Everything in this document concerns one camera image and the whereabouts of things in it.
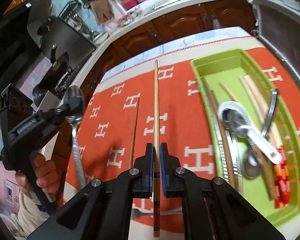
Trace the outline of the person left hand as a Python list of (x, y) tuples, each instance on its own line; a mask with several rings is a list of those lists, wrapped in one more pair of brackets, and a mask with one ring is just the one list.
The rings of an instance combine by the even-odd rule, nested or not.
[[(33, 163), (36, 167), (36, 184), (44, 192), (55, 196), (60, 185), (60, 177), (55, 162), (53, 160), (46, 160), (42, 154), (38, 154), (34, 158)], [(23, 172), (16, 172), (15, 179), (21, 192), (32, 199), (28, 191), (28, 179), (26, 175)]]

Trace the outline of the cream sleeve left forearm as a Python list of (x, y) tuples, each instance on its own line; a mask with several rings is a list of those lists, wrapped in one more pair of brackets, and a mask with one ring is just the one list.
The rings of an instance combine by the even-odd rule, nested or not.
[(14, 237), (26, 239), (48, 219), (48, 215), (41, 212), (35, 202), (21, 192), (19, 194), (18, 213), (12, 213), (8, 216), (0, 213), (0, 218)]

